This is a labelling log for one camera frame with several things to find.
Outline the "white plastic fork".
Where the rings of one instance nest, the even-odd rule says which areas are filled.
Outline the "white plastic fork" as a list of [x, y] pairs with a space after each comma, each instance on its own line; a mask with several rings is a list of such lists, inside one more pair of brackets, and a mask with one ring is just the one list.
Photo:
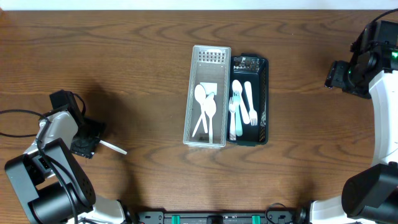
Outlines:
[[244, 83], [244, 89], [249, 103], [249, 119], [251, 126], [257, 125], [257, 111], [254, 109], [253, 98], [252, 98], [252, 86], [251, 82], [246, 81]]
[[231, 141], [236, 140], [236, 127], [235, 127], [235, 106], [233, 104], [233, 98], [229, 99], [229, 113], [230, 113], [230, 123], [229, 123], [229, 139]]

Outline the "white plastic spoon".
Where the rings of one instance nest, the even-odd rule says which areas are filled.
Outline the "white plastic spoon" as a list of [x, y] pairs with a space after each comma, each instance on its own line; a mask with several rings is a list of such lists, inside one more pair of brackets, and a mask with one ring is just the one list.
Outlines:
[[121, 149], [120, 147], [117, 147], [114, 144], [108, 143], [108, 142], [106, 142], [104, 140], [100, 140], [99, 143], [104, 145], [104, 146], [106, 146], [106, 147], [108, 147], [108, 148], [110, 148], [110, 149], [112, 149], [112, 150], [114, 150], [114, 151], [116, 151], [116, 152], [118, 152], [118, 153], [121, 153], [121, 154], [124, 154], [124, 155], [127, 154], [127, 152], [124, 149]]
[[201, 115], [200, 115], [200, 119], [197, 122], [197, 125], [195, 126], [193, 136], [196, 134], [196, 131], [197, 131], [200, 123], [203, 123], [203, 128], [204, 128], [205, 133], [208, 132], [207, 122], [206, 122], [206, 118], [205, 118], [205, 110], [203, 107], [204, 101], [206, 100], [206, 93], [205, 93], [205, 89], [202, 85], [197, 85], [195, 87], [195, 99], [200, 104]]
[[206, 99], [206, 108], [205, 108], [205, 113], [209, 117], [209, 143], [213, 143], [213, 117], [216, 113], [216, 103], [213, 98], [208, 97]]
[[197, 121], [197, 124], [195, 125], [195, 129], [193, 131], [192, 137], [194, 137], [197, 133], [198, 127], [199, 125], [202, 123], [205, 133], [208, 132], [208, 128], [207, 128], [207, 122], [206, 122], [206, 118], [205, 118], [205, 101], [207, 99], [206, 97], [206, 93], [202, 92], [202, 91], [196, 91], [195, 92], [195, 99], [197, 100], [197, 102], [199, 102], [200, 104], [200, 117]]
[[234, 92], [238, 92], [239, 93], [239, 97], [240, 97], [240, 109], [241, 109], [241, 114], [243, 117], [243, 122], [244, 124], [249, 124], [250, 123], [250, 119], [249, 119], [249, 115], [248, 115], [248, 111], [246, 109], [246, 106], [244, 104], [244, 100], [243, 100], [243, 96], [242, 96], [242, 92], [243, 92], [243, 87], [241, 85], [241, 83], [238, 80], [233, 80], [232, 82], [232, 90]]

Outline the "mint green plastic fork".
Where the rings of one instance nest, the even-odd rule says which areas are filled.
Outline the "mint green plastic fork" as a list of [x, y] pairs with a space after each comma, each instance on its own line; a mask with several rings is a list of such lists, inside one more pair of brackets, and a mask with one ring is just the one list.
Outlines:
[[233, 93], [233, 103], [236, 107], [235, 111], [235, 128], [236, 128], [236, 135], [237, 136], [242, 136], [243, 135], [243, 127], [242, 127], [242, 122], [241, 122], [241, 115], [240, 115], [240, 96], [238, 91], [234, 91]]

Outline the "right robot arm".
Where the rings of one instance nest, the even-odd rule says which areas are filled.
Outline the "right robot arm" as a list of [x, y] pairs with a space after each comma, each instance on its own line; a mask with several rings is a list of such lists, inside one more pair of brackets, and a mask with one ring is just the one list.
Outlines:
[[350, 177], [341, 195], [313, 201], [298, 220], [397, 223], [397, 23], [373, 20], [351, 44], [350, 51], [353, 55], [349, 62], [333, 62], [325, 86], [371, 100], [371, 165]]

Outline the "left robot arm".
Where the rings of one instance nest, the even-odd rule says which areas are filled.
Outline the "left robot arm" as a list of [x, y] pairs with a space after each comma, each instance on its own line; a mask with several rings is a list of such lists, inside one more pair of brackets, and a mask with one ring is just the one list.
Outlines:
[[104, 124], [68, 110], [41, 114], [39, 132], [5, 171], [30, 223], [131, 223], [119, 200], [95, 194], [73, 156], [76, 148], [94, 148]]

